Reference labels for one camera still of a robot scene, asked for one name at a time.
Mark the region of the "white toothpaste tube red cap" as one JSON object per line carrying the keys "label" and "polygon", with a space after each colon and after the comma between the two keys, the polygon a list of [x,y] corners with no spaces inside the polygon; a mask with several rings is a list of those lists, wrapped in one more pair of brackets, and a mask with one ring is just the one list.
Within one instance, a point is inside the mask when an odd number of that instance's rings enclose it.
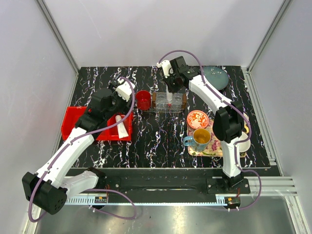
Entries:
{"label": "white toothpaste tube red cap", "polygon": [[166,99],[167,99],[168,107],[171,107],[172,100],[173,100],[173,93],[169,91],[168,86],[166,87]]}

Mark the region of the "clear acrylic toothbrush holder rack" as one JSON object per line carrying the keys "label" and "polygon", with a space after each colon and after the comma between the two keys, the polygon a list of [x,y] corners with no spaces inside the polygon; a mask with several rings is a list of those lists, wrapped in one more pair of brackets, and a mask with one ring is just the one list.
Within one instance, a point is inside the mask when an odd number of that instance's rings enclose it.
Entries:
{"label": "clear acrylic toothbrush holder rack", "polygon": [[171,100],[167,99],[167,93],[154,92],[152,94],[152,109],[159,112],[181,112],[187,104],[186,94],[169,93]]}

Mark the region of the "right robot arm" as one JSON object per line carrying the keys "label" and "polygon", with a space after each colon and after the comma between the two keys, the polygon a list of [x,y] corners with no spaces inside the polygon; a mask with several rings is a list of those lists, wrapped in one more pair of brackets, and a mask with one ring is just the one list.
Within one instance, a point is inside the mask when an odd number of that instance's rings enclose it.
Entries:
{"label": "right robot arm", "polygon": [[213,133],[221,143],[223,154],[223,175],[218,186],[227,193],[233,193],[244,179],[238,145],[246,122],[243,119],[242,103],[221,94],[207,81],[202,67],[199,70],[191,68],[182,56],[171,61],[160,61],[157,67],[163,70],[163,81],[168,92],[176,93],[185,87],[199,96],[213,111]]}

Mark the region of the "red cup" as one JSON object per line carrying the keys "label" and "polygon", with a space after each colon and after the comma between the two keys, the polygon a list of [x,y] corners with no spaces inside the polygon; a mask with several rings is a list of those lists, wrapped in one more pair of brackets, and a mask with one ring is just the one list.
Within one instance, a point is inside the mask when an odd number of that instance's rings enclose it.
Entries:
{"label": "red cup", "polygon": [[151,94],[146,90],[138,91],[136,94],[137,108],[146,111],[151,107]]}

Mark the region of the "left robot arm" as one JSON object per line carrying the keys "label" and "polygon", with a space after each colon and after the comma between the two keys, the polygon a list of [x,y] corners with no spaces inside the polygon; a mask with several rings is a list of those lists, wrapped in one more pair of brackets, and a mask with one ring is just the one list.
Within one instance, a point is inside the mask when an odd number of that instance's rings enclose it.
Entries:
{"label": "left robot arm", "polygon": [[111,82],[108,88],[93,93],[87,109],[64,144],[34,174],[27,172],[22,178],[24,193],[29,201],[28,217],[32,222],[36,221],[32,217],[33,205],[54,215],[73,196],[85,191],[100,193],[107,189],[105,173],[93,167],[70,179],[66,179],[66,175],[101,133],[107,133],[122,123],[119,120],[109,124],[109,120],[117,114],[124,114],[123,120],[126,120],[132,113],[134,103],[135,85],[126,78]]}

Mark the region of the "white toothpaste tube black cap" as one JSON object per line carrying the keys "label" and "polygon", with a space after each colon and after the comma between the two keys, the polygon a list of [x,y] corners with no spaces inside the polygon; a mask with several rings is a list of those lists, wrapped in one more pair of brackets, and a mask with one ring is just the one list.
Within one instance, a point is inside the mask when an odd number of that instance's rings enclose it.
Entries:
{"label": "white toothpaste tube black cap", "polygon": [[125,127],[123,121],[121,121],[122,117],[120,115],[116,115],[115,120],[116,120],[116,122],[118,122],[118,125],[117,125],[118,137],[119,138],[128,137],[129,134],[126,130],[126,127]]}

